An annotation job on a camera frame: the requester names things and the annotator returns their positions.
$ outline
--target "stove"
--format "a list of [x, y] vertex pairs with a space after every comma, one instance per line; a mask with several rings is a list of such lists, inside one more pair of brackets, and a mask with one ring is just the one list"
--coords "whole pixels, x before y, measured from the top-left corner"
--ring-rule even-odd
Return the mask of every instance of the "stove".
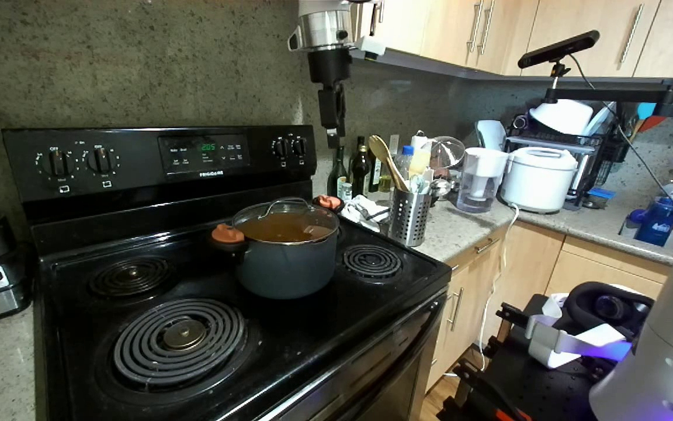
[[418, 409], [446, 265], [340, 221], [332, 281], [264, 299], [211, 244], [244, 207], [311, 198], [311, 126], [21, 129], [6, 148], [41, 260], [41, 416]]

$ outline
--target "blue bottle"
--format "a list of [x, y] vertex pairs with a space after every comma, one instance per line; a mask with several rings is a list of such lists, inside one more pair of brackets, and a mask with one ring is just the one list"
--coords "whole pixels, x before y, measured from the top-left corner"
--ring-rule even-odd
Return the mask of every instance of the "blue bottle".
[[662, 194], [648, 208], [648, 216], [640, 223], [635, 240], [665, 247], [672, 229], [673, 229], [673, 200]]

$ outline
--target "coil burner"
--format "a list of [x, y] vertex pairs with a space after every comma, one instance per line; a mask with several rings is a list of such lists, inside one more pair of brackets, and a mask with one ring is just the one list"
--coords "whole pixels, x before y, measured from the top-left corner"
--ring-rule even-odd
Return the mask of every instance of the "coil burner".
[[96, 275], [89, 288], [108, 299], [153, 293], [175, 279], [175, 265], [162, 258], [132, 258]]
[[112, 360], [134, 387], [189, 387], [215, 376], [241, 346], [244, 333], [244, 316], [222, 303], [175, 299], [132, 321]]
[[342, 260], [354, 275], [375, 284], [383, 284], [403, 270], [403, 258], [376, 244], [354, 244]]

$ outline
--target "countertop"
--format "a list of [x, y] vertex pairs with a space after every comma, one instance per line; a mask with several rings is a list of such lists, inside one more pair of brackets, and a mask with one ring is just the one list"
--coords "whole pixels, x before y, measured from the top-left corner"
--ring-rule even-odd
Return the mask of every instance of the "countertop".
[[[605, 244], [656, 263], [673, 263], [673, 235], [665, 249], [617, 235], [630, 208], [611, 203], [605, 212], [561, 212], [554, 216], [530, 216], [494, 203], [489, 214], [464, 216], [448, 201], [438, 201], [430, 212], [426, 241], [417, 249], [434, 260], [453, 260], [489, 233], [526, 221], [574, 237]], [[34, 307], [17, 316], [0, 318], [0, 421], [36, 420], [36, 364], [34, 364]]]

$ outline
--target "utensil holder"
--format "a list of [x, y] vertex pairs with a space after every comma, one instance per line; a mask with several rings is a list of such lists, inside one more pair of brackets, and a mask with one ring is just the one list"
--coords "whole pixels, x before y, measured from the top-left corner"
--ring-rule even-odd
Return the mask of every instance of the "utensil holder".
[[390, 240], [417, 249], [426, 241], [426, 226], [430, 214], [433, 194], [394, 192], [390, 201]]

